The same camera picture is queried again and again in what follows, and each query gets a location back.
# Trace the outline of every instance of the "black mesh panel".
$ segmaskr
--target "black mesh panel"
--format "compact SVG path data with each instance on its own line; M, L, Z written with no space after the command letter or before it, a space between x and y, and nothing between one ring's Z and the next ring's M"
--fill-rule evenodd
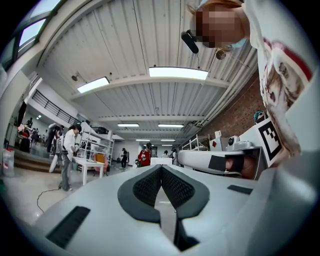
M192 185L166 169L162 169L161 185L175 209L183 205L195 194L195 189Z
M156 197L161 187L161 169L153 171L148 176L137 181L133 186L136 198L145 204L155 207Z

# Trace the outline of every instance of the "white shirt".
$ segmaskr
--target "white shirt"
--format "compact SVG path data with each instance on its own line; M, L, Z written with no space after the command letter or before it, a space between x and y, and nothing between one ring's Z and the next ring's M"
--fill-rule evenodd
M257 49L260 92L267 114L285 151L298 156L304 134L295 132L288 110L305 107L297 99L308 90L319 59L299 23L276 0L246 0L242 8L250 23L250 43Z
M68 132L64 136L63 146L68 151L68 158L71 161L74 151L72 148L75 146L76 143L76 135L73 129L68 130Z

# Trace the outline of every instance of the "face mask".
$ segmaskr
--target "face mask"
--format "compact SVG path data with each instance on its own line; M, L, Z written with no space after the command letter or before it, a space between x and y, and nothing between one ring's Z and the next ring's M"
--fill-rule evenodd
M241 48L242 46L244 46L245 43L246 43L246 39L242 38L240 41L236 43L232 43L231 46L232 48Z

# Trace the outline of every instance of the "ceiling beam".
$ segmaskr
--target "ceiling beam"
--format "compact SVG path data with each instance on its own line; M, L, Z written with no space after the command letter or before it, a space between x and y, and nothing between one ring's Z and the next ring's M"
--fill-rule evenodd
M201 115L135 115L135 116L112 116L101 117L99 122L114 121L200 121L204 119Z
M112 80L109 84L106 84L102 87L97 89L93 89L84 93L77 92L70 99L76 99L81 96L99 92L102 90L107 90L111 88L121 87L121 86L129 86L129 85L136 85L136 84L148 84L148 83L193 83L193 84L205 84L207 86L215 86L215 87L222 87L228 88L230 82L219 80L216 78L208 77L205 81L201 79L194 79L194 78L185 78L185 77L150 77L149 75L139 75L139 76L132 76L126 77L122 79Z
M115 134L172 134L177 135L179 133L183 133L180 130L115 130L113 131Z

